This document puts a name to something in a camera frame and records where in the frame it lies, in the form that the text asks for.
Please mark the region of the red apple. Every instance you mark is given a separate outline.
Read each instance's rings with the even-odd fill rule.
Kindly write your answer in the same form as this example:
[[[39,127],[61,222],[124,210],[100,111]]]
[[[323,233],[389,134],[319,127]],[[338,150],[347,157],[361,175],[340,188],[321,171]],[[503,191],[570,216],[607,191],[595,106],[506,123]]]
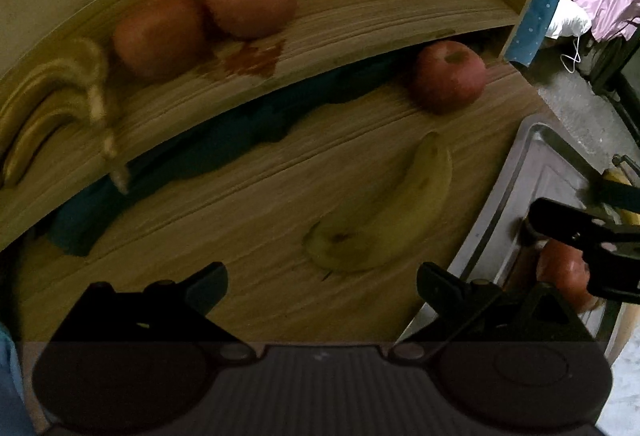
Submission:
[[[469,107],[486,84],[484,60],[465,44],[442,40],[418,55],[413,93],[428,112],[446,114]]]
[[[578,314],[598,306],[599,299],[587,290],[590,278],[582,251],[557,240],[549,240],[541,250],[536,270],[538,281],[553,284]]]

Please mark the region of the blue garment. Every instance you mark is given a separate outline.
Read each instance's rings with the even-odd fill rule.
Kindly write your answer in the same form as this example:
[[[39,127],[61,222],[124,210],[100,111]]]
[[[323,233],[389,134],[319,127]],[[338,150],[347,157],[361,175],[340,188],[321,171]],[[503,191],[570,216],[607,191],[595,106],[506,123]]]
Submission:
[[[35,436],[24,399],[22,369],[14,341],[0,331],[0,432],[2,436]]]

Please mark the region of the banana bunch on shelf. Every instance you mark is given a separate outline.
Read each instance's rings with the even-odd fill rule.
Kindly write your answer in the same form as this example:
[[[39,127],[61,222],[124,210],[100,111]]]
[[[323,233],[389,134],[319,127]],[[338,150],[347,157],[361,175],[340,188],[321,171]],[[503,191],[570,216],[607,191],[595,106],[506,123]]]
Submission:
[[[119,108],[106,89],[108,58],[88,37],[53,47],[1,80],[1,181],[8,188],[25,176],[44,142],[77,123],[101,141],[101,156],[116,189],[128,192],[129,170],[119,156],[115,125]]]

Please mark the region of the red apple shelf left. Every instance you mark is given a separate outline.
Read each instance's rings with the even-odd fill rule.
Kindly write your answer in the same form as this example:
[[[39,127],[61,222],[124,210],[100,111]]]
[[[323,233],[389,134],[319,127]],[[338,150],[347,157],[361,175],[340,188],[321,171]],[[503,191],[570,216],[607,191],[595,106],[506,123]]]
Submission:
[[[205,54],[205,14],[196,0],[146,0],[116,24],[112,42],[138,78],[170,80]]]

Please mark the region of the wooden desk shelf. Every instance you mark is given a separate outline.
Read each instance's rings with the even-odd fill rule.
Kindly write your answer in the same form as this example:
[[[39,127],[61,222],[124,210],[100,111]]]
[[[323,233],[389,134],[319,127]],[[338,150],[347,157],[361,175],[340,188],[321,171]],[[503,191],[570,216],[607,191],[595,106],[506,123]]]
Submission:
[[[108,44],[116,22],[143,1],[94,0],[44,36],[10,71],[75,36]],[[308,34],[290,37],[299,3],[295,19],[282,32],[250,43],[218,38],[200,66],[164,84],[132,80],[120,64],[113,64],[108,84],[122,98],[117,126],[122,158],[134,159],[248,100],[338,68],[331,61],[335,45],[321,49]]]

